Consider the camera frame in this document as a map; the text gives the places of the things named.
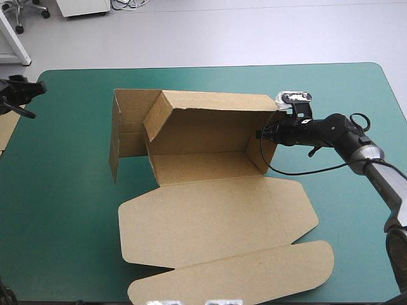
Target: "cardboard box flap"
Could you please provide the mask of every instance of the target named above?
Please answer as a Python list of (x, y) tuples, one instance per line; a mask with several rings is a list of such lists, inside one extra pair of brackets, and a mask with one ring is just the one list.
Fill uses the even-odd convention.
[(328, 243), (302, 243), (137, 280), (128, 288), (128, 296), (133, 304), (171, 299), (195, 305), (208, 299), (242, 299), (245, 305), (255, 305), (322, 285), (333, 264)]
[(300, 183), (269, 177), (163, 186), (119, 207), (123, 258), (169, 268), (290, 245), (317, 223)]

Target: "chair wheel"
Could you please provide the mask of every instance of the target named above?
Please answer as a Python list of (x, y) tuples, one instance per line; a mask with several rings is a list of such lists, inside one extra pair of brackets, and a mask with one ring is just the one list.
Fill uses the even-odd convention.
[(24, 33), (24, 28), (22, 26), (18, 25), (18, 26), (15, 27), (15, 32), (17, 34), (23, 34)]
[(41, 12), (41, 15), (42, 15), (45, 19), (47, 19), (47, 18), (49, 18), (49, 17), (51, 16), (50, 11), (48, 11), (48, 10), (42, 11), (42, 12)]

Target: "cardboard box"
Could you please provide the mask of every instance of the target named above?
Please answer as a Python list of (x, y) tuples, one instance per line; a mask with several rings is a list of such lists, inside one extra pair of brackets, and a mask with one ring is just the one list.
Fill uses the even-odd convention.
[[(160, 185), (119, 207), (123, 258), (174, 268), (133, 282), (134, 304), (258, 304), (329, 278), (328, 243), (292, 245), (318, 224), (301, 184), (264, 177), (255, 131), (275, 110), (266, 95), (115, 91), (113, 177), (119, 157), (148, 154)], [(271, 162), (276, 145), (264, 148)]]

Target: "gray floor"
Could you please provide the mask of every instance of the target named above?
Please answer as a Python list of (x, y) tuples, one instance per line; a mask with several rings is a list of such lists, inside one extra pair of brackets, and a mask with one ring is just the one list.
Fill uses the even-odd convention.
[[(135, 12), (76, 20), (44, 2), (51, 18), (30, 13), (19, 36), (31, 66), (0, 65), (0, 77), (23, 73), (35, 81), (49, 69), (375, 62), (407, 114), (407, 0), (151, 0)], [(343, 96), (352, 98), (346, 88)]]

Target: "teal tabletop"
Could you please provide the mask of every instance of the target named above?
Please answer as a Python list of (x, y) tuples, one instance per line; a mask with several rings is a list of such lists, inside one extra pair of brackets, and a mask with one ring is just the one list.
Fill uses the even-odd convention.
[[(121, 257), (118, 207), (158, 187), (147, 157), (121, 160), (114, 184), (108, 164), (115, 88), (209, 92), (308, 91), (315, 118), (365, 113), (368, 135), (387, 161), (407, 172), (406, 120), (380, 66), (373, 63), (47, 71), (48, 91), (27, 106), (0, 159), (0, 275), (20, 300), (127, 301), (138, 278), (165, 268)], [(342, 162), (333, 149), (277, 148), (287, 172)], [(284, 177), (273, 172), (273, 177)], [(297, 243), (326, 240), (335, 270), (292, 302), (384, 301), (398, 293), (385, 251), (389, 210), (369, 181), (349, 168), (301, 177), (319, 225)]]

